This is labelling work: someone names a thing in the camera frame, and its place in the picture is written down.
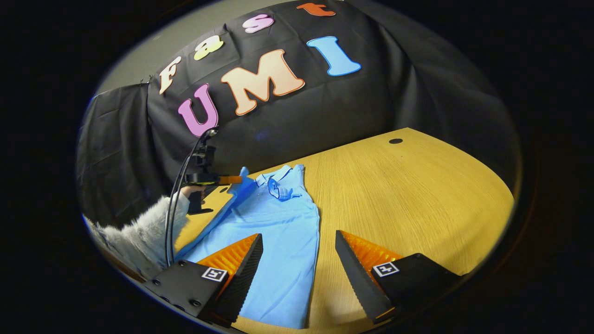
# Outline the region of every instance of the black fabric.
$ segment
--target black fabric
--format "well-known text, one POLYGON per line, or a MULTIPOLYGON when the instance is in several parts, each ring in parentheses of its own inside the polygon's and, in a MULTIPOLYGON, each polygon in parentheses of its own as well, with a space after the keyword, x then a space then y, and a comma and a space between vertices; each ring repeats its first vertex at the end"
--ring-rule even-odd
POLYGON ((409 127, 476 157, 510 187, 519 164, 507 111, 486 78, 445 40, 383 5, 367 0, 325 1, 332 17, 317 17, 293 1, 254 11, 203 34, 156 69, 148 84, 96 97, 89 106, 78 152, 83 213, 102 225, 123 226, 161 195, 168 195, 179 166, 194 145, 178 114, 208 83, 219 114, 213 171, 258 171, 363 138, 409 127), (275 22, 268 31, 245 32, 257 14, 275 22), (195 61, 194 48, 219 35, 224 45, 195 61), (354 73, 329 76, 323 56, 306 42, 336 36, 354 73), (256 73, 260 57, 275 49, 305 86, 237 116, 232 91, 220 78, 235 67, 256 73), (158 73, 181 56, 173 84, 159 94, 158 73))
POLYGON ((122 227, 171 186, 158 168, 146 117, 148 84, 93 98, 78 138, 76 177, 83 214, 122 227))

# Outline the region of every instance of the blue letter i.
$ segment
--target blue letter i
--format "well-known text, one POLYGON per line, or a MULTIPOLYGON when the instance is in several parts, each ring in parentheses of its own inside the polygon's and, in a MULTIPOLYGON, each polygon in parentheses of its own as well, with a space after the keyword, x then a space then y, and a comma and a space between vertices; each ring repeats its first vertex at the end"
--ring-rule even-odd
POLYGON ((346 53, 340 48, 338 38, 334 36, 320 37, 307 42, 307 46, 318 49, 330 65, 328 74, 333 77, 357 72, 361 64, 349 59, 346 53))

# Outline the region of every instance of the wooden table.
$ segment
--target wooden table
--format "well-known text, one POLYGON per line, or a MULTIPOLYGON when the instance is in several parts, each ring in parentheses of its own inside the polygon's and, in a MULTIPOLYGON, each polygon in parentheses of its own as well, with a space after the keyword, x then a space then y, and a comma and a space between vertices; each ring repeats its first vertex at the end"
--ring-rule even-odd
MULTIPOLYGON (((491 251, 514 203, 505 183, 485 165, 409 128, 286 164, 298 163, 305 166, 305 188, 321 218, 309 328, 288 329, 239 317, 233 326, 244 332, 348 334, 374 327, 334 250, 337 229, 402 256, 423 253, 462 275, 491 251), (402 142, 390 144, 394 138, 402 142)), ((205 207, 215 211, 189 216, 176 249, 193 240, 230 198, 220 190, 207 196, 205 207)))

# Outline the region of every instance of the shirt sleeve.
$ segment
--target shirt sleeve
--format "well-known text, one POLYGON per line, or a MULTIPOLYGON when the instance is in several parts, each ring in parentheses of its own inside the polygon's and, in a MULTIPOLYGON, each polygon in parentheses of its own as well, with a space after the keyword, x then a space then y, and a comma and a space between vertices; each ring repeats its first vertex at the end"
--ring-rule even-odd
MULTIPOLYGON (((172 211, 177 193, 173 195, 172 211)), ((116 229, 102 228, 85 221, 94 239, 104 245, 120 261, 135 270, 145 279, 155 277, 166 267, 165 260, 165 213, 169 198, 162 197, 154 206, 140 215, 132 224, 116 229)), ((173 221, 173 241, 177 240, 182 228, 188 222, 189 200, 180 194, 173 221)))

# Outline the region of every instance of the gray wall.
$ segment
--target gray wall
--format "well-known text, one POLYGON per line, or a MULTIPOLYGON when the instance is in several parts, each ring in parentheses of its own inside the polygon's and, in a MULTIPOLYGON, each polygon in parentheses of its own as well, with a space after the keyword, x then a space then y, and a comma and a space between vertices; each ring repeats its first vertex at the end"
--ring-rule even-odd
POLYGON ((176 51, 218 25, 251 11, 291 0, 222 0, 189 12, 167 27, 155 32, 124 55, 97 88, 96 94, 121 86, 146 82, 149 75, 176 51))

